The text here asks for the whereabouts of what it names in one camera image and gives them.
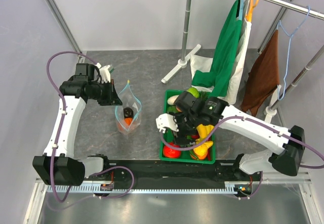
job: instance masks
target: blue hanger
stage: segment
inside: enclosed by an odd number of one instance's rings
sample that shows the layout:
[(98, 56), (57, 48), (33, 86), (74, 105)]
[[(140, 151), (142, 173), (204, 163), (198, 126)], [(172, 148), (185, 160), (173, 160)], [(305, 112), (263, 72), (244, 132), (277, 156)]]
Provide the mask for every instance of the blue hanger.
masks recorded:
[(287, 31), (285, 30), (285, 28), (283, 27), (281, 20), (279, 20), (278, 24), (277, 24), (277, 30), (279, 29), (279, 27), (281, 27), (283, 29), (283, 31), (285, 32), (285, 34), (289, 37), (289, 44), (288, 44), (288, 53), (287, 53), (287, 62), (286, 62), (286, 73), (285, 76), (283, 77), (283, 82), (284, 82), (284, 86), (283, 86), (283, 93), (282, 93), (282, 97), (280, 98), (280, 90), (279, 90), (279, 86), (277, 86), (277, 91), (278, 91), (278, 100), (282, 100), (285, 97), (285, 92), (286, 92), (286, 78), (288, 75), (288, 66), (289, 66), (289, 53), (290, 53), (290, 44), (292, 41), (292, 38), (294, 37), (295, 33), (297, 32), (297, 30), (303, 25), (303, 23), (307, 20), (309, 12), (310, 12), (310, 6), (307, 6), (308, 8), (308, 12), (306, 17), (304, 18), (304, 20), (301, 22), (301, 24), (294, 30), (294, 32), (292, 34), (288, 34)]

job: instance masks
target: green towel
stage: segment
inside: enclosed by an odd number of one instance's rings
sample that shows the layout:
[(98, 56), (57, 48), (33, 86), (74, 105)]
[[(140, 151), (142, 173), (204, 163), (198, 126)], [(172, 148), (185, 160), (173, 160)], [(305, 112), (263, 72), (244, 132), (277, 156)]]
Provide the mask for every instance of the green towel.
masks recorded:
[(236, 57), (242, 27), (243, 0), (233, 4), (219, 35), (210, 72), (196, 71), (193, 86), (212, 87), (210, 97), (224, 97)]

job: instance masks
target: clear plastic bag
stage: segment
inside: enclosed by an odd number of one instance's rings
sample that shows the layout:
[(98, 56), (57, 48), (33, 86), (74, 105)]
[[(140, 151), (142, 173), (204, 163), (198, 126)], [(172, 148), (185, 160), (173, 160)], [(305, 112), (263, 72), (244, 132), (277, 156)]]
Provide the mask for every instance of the clear plastic bag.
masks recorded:
[[(141, 123), (142, 116), (142, 104), (141, 102), (134, 96), (131, 88), (130, 81), (127, 81), (127, 85), (124, 89), (118, 94), (118, 97), (122, 101), (122, 106), (116, 106), (115, 108), (115, 116), (116, 116), (116, 124), (119, 132), (128, 135), (130, 132), (135, 130)], [(132, 122), (128, 125), (124, 118), (124, 109), (131, 108), (134, 112), (134, 117)]]

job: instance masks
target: brown cloth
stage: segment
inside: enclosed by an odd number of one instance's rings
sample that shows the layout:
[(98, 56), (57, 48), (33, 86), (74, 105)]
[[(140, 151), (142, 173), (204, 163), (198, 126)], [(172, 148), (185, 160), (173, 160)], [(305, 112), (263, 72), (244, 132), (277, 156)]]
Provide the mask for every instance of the brown cloth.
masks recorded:
[(279, 84), (278, 30), (276, 30), (249, 73), (247, 88), (241, 104), (242, 111), (250, 110), (251, 114), (256, 116), (259, 107)]

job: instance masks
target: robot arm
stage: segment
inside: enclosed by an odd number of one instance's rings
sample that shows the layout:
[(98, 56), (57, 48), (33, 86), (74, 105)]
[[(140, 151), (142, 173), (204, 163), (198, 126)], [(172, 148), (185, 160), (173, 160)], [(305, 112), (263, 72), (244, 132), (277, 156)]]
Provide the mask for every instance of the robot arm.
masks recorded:
[[(98, 79), (94, 80), (94, 72), (98, 72)], [(60, 86), (64, 95), (66, 109), (63, 111), (62, 99), (59, 101), (59, 111), (52, 136), (42, 156), (35, 156), (33, 167), (45, 184), (50, 184), (50, 161), (53, 144), (58, 132), (62, 114), (65, 113), (63, 125), (57, 142), (54, 156), (54, 180), (56, 185), (78, 186), (85, 177), (101, 172), (106, 158), (91, 156), (84, 160), (74, 159), (74, 140), (77, 126), (88, 99), (97, 100), (99, 105), (122, 105), (110, 72), (113, 67), (108, 65), (98, 67), (92, 64), (77, 64), (75, 75)]]
[(248, 120), (231, 119), (220, 125), (220, 128), (237, 132), (248, 137), (268, 150), (254, 154), (240, 154), (237, 157), (239, 168), (247, 174), (257, 171), (271, 171), (273, 169), (295, 176), (298, 173), (304, 148), (288, 139), (282, 134), (304, 141), (304, 130), (298, 126), (291, 129), (276, 126), (259, 120), (251, 115), (245, 114), (229, 106), (225, 101), (217, 98), (209, 98), (206, 102), (196, 99), (188, 92), (183, 92), (175, 101), (175, 105), (182, 111), (175, 115), (163, 114), (156, 119), (157, 127), (165, 132), (166, 128), (179, 131), (185, 134), (198, 125), (216, 125), (220, 119), (230, 116), (241, 116), (243, 119), (252, 118), (255, 121), (267, 125), (279, 131), (275, 134), (263, 126), (252, 123)]

